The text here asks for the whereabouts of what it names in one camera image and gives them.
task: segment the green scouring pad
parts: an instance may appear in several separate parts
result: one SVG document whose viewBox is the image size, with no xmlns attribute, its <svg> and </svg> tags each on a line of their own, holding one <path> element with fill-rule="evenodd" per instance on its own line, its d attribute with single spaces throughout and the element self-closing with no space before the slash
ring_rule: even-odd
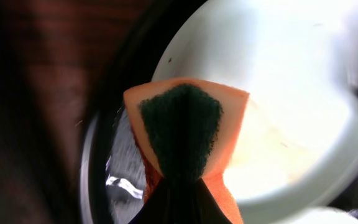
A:
<svg viewBox="0 0 358 224">
<path fill-rule="evenodd" d="M 203 174 L 223 113 L 218 100 L 181 84 L 139 105 L 161 171 L 173 186 L 195 183 Z"/>
</svg>

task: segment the white plate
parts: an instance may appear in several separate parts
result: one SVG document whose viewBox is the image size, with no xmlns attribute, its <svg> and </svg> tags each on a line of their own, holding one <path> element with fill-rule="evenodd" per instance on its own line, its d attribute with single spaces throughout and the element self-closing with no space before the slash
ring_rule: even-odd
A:
<svg viewBox="0 0 358 224">
<path fill-rule="evenodd" d="M 242 195 L 245 223 L 328 203 L 358 173 L 358 1 L 210 0 L 178 31 L 153 81 L 193 77 L 250 93 L 271 122 L 319 160 L 298 182 Z"/>
</svg>

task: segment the white dish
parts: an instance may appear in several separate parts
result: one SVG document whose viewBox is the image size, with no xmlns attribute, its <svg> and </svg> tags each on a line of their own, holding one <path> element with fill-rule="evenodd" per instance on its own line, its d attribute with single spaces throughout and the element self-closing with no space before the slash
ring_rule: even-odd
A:
<svg viewBox="0 0 358 224">
<path fill-rule="evenodd" d="M 153 81 L 173 77 L 248 91 L 272 125 L 318 155 L 299 180 L 264 194 L 241 195 L 251 175 L 237 176 L 244 185 L 231 190 L 245 223 L 328 203 L 358 174 L 358 1 L 209 0 L 172 39 Z"/>
</svg>

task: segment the white bowl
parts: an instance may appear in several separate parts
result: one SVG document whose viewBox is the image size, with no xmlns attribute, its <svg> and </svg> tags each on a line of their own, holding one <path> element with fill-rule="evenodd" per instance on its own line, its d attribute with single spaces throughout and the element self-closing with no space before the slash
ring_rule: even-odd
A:
<svg viewBox="0 0 358 224">
<path fill-rule="evenodd" d="M 152 81 L 173 77 L 248 91 L 275 127 L 319 156 L 294 184 L 266 194 L 242 195 L 252 180 L 233 177 L 243 179 L 232 194 L 245 223 L 328 203 L 358 174 L 358 1 L 209 0 L 172 39 Z"/>
</svg>

